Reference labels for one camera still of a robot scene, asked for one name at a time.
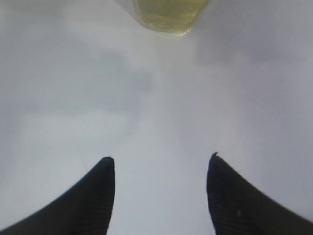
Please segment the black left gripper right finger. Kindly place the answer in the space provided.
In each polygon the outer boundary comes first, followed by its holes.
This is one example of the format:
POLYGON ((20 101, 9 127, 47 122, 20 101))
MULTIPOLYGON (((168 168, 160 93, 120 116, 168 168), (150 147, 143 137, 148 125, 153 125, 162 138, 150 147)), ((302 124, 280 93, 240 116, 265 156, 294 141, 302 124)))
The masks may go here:
POLYGON ((206 192, 217 235, 311 235, 313 223, 259 191, 217 152, 210 157, 206 192))

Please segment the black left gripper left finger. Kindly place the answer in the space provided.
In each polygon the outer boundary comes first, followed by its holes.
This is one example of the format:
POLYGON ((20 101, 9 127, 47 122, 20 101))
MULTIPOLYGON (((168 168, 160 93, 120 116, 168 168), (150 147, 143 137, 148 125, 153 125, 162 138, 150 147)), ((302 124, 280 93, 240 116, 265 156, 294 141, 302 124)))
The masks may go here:
POLYGON ((112 157, 103 157, 54 201, 1 230, 2 235, 105 235, 115 195, 112 157))

